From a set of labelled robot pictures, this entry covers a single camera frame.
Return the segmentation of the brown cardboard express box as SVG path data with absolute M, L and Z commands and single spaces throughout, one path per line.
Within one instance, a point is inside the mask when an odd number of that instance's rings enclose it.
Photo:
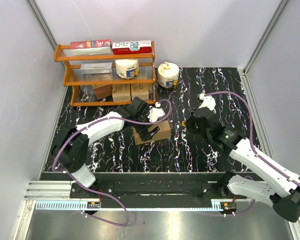
M 170 126 L 170 124 L 167 120 L 162 121 L 162 122 L 157 123 L 157 124 L 151 125 L 149 130 L 153 130 L 155 127 L 160 128 L 159 132 L 156 133 L 151 140 L 147 140 L 147 141 L 142 141 L 139 134 L 136 132 L 135 128 L 133 127 L 132 131 L 133 131 L 135 144 L 136 145 L 141 145 L 141 144 L 145 144 L 145 143 L 150 143 L 150 142 L 155 142 L 155 141 L 170 138 L 170 136 L 171 136 L 171 126 Z

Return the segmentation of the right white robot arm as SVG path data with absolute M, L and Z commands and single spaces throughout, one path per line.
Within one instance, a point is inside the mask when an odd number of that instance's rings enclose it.
M 215 186 L 221 197 L 245 196 L 272 207 L 289 222 L 298 221 L 300 175 L 256 149 L 242 132 L 222 125 L 208 107 L 193 109 L 185 125 L 189 133 L 201 136 L 217 152 L 244 164 L 262 179 L 254 181 L 227 172 Z

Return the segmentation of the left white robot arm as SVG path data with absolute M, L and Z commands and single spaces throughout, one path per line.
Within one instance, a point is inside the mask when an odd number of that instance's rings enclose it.
M 86 165 L 89 146 L 126 127 L 134 127 L 143 141 L 151 140 L 160 128 L 148 128 L 165 115 L 159 103 L 152 107 L 141 98 L 135 97 L 130 104 L 116 107 L 95 121 L 77 126 L 64 125 L 51 149 L 51 156 L 81 184 L 81 192 L 92 198 L 99 189 L 96 177 Z

